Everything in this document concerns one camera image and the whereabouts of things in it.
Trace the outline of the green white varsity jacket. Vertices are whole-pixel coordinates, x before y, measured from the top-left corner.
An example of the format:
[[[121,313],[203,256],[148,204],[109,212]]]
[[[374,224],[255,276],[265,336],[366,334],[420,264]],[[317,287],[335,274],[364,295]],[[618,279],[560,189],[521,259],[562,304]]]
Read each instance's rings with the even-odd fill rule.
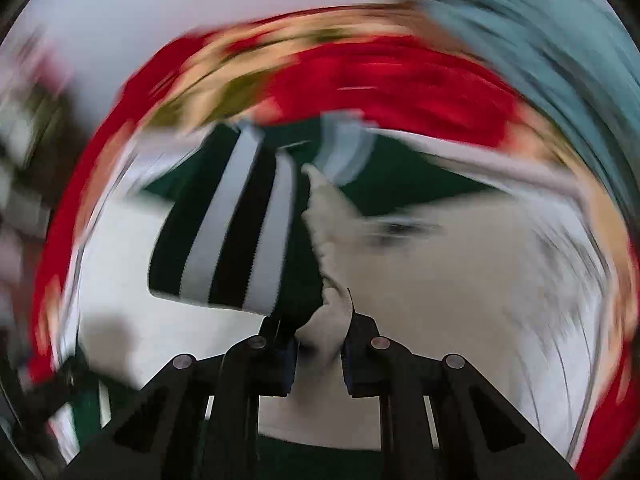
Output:
[[[435,232],[423,206],[499,196],[345,113],[221,122],[145,191],[170,203],[150,293],[272,316],[316,362],[336,358],[352,319],[336,252],[347,222],[374,220],[392,244]]]

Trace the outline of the white quilted bed mat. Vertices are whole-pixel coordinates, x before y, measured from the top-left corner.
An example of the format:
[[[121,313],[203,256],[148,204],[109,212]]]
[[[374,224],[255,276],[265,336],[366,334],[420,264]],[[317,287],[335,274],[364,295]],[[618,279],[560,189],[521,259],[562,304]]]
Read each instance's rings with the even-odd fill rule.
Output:
[[[305,226],[326,293],[299,335],[311,348],[292,392],[262,400],[259,430],[326,448],[380,444],[378,406],[351,398],[338,347],[352,312],[420,356],[469,360],[555,449],[576,462],[593,411],[615,272],[568,198],[514,183],[397,214],[366,217],[307,166]],[[182,304],[149,292],[164,200],[108,194],[70,283],[59,358],[140,387],[178,353],[208,358],[254,335],[254,313]]]

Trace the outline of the red floral blanket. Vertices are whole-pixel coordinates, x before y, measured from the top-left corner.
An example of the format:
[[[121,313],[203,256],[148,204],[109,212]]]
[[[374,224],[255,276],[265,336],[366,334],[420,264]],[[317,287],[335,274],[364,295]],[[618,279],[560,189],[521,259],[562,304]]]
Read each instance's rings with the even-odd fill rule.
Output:
[[[36,281],[30,377],[42,384],[70,364],[87,367],[85,383],[49,422],[63,462],[70,464],[146,384],[96,370],[81,350],[56,354],[70,283],[108,194],[124,186],[159,198],[145,185],[221,122],[272,127],[329,113],[354,116],[455,174],[562,195],[580,209],[616,287],[584,445],[576,462],[555,451],[579,478],[623,474],[639,427],[631,354],[639,326],[639,215],[624,214],[556,123],[494,66],[431,14],[405,4],[309,10],[184,36],[126,83],[66,188]],[[348,479],[378,469],[380,445],[281,441],[260,432],[259,412],[258,436],[267,477]]]

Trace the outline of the teal blue quilt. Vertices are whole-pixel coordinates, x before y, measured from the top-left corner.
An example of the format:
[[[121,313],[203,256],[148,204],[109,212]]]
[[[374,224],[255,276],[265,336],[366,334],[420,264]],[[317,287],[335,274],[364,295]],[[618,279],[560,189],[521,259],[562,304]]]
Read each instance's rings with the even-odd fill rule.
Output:
[[[639,50],[605,0],[421,0],[639,214]]]

